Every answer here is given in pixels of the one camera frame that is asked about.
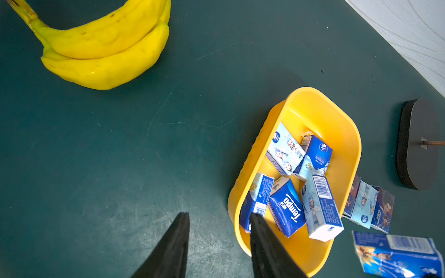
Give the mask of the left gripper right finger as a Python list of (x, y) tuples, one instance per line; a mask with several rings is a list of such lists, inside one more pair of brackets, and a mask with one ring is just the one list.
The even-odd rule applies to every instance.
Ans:
[(264, 217), (252, 213), (250, 224), (251, 260), (256, 278), (307, 278)]

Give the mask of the dark purple tissue pack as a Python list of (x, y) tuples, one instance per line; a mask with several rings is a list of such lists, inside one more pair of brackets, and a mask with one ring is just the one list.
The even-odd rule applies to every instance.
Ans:
[(389, 234), (394, 212), (395, 197), (380, 186), (373, 186), (373, 188), (378, 191), (378, 197), (371, 227)]

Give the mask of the purple anime tissue pack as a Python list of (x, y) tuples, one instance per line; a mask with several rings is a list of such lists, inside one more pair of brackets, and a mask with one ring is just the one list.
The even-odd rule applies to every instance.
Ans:
[(355, 203), (357, 200), (360, 182), (361, 182), (361, 178), (358, 175), (356, 175), (353, 180), (351, 190), (348, 195), (348, 199), (346, 201), (346, 206), (345, 206), (345, 209), (343, 212), (343, 217), (351, 218), (351, 216), (352, 216), (353, 210), (355, 208)]

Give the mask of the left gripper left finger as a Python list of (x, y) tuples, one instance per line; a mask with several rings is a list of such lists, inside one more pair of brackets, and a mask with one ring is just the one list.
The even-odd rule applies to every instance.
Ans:
[(187, 273), (190, 216), (181, 212), (171, 223), (134, 278), (184, 278)]

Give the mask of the blue orange tissue pack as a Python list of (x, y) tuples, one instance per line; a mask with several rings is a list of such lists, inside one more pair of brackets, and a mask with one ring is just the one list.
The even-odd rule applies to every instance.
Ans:
[(364, 273), (382, 278), (443, 278), (443, 256), (431, 238), (352, 232)]

